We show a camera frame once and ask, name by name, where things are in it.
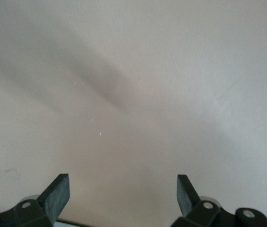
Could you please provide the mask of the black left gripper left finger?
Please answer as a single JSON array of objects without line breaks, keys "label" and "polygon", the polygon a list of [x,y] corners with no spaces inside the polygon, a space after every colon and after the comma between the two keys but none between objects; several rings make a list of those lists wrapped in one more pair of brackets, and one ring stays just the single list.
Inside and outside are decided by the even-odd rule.
[{"label": "black left gripper left finger", "polygon": [[0,227],[52,227],[70,198],[68,174],[59,174],[37,197],[0,213]]}]

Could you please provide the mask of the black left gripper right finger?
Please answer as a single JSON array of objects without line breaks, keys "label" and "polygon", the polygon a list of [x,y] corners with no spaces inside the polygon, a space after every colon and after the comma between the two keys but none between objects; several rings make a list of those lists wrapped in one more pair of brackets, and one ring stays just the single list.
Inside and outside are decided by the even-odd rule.
[{"label": "black left gripper right finger", "polygon": [[177,176],[177,202],[182,216],[173,227],[267,227],[267,217],[251,208],[227,212],[215,200],[199,197],[187,175]]}]

